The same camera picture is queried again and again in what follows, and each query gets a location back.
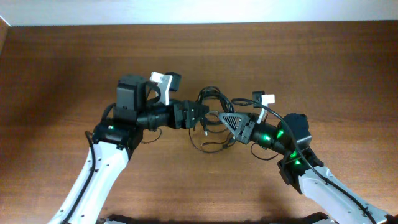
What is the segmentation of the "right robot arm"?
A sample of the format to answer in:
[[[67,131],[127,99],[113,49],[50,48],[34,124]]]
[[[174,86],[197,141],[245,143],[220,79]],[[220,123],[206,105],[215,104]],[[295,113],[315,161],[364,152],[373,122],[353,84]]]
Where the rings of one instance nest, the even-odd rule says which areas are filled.
[[[284,182],[317,203],[329,223],[397,223],[397,216],[371,205],[340,182],[310,147],[307,117],[291,113],[273,126],[250,113],[221,113],[220,121],[236,140],[257,144],[283,156],[277,163]]]

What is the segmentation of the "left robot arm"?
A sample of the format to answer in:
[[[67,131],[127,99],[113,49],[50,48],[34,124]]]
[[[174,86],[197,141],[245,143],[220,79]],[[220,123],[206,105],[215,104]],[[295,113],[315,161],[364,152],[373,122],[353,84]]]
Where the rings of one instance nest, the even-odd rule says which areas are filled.
[[[89,151],[85,164],[51,223],[96,223],[105,200],[120,173],[142,143],[145,130],[162,126],[193,128],[209,107],[190,100],[172,100],[181,76],[152,72],[146,79],[125,75],[118,81],[116,101],[95,126],[87,131]]]

